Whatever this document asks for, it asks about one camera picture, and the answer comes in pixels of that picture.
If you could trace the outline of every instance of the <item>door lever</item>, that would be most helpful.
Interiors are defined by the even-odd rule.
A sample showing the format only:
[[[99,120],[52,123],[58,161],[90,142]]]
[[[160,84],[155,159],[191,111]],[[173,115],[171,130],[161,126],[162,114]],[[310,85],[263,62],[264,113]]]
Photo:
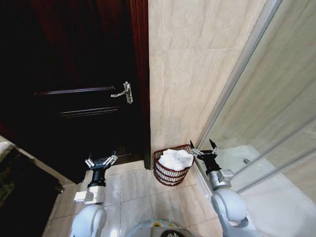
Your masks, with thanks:
[[[123,85],[124,85],[124,91],[122,91],[119,94],[112,94],[111,97],[116,98],[116,97],[119,97],[121,95],[126,95],[126,99],[127,99],[128,104],[131,104],[131,103],[133,103],[133,96],[132,96],[132,89],[130,87],[130,84],[126,81]]]

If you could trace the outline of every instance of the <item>glass panel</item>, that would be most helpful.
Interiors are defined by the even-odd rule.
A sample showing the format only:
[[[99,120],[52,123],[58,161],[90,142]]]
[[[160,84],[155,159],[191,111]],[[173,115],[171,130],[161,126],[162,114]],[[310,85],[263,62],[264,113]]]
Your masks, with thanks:
[[[241,194],[263,236],[315,236],[315,167],[316,155]]]
[[[254,160],[299,133],[267,154],[272,166],[248,176],[249,182],[315,141],[310,122],[316,118],[316,1],[303,2],[281,3],[200,147],[208,150],[212,139],[221,147],[216,159],[221,168],[237,172],[245,158]]]

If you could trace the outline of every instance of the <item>tile floor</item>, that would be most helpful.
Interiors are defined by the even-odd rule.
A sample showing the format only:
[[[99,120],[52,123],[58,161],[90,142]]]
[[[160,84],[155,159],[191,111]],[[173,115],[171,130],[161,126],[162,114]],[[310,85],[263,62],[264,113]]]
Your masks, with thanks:
[[[105,207],[107,221],[102,237],[125,237],[141,221],[152,218],[170,219],[204,237],[221,237],[216,213],[206,203],[196,183],[194,167],[176,187],[159,183],[152,170],[145,170],[142,161],[115,165],[106,172]],[[68,237],[71,224],[84,206],[75,203],[77,191],[86,189],[91,172],[78,185],[65,186],[47,222],[43,237]]]

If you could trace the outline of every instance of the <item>dark wooden door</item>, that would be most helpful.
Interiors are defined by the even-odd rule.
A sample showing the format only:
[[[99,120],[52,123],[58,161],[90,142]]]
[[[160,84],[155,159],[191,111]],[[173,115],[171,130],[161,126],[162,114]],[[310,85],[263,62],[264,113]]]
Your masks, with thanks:
[[[149,167],[147,2],[1,4],[1,134],[74,182],[90,153]]]

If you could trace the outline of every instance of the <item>laundry basket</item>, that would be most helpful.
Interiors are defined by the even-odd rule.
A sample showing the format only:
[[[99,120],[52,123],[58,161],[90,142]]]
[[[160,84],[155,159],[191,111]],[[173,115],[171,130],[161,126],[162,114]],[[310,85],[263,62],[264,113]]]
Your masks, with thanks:
[[[177,150],[177,151],[178,150],[185,150],[185,151],[189,152],[190,145],[186,144],[186,145],[167,148],[167,149],[163,149],[163,150],[154,152],[154,155],[153,155],[154,156],[154,175],[155,175],[156,179],[164,185],[176,186],[184,180],[190,167],[187,167],[183,170],[175,171],[173,169],[168,169],[168,168],[164,167],[162,164],[160,164],[158,161],[160,159],[160,156],[163,154],[163,151],[166,151],[168,149]]]

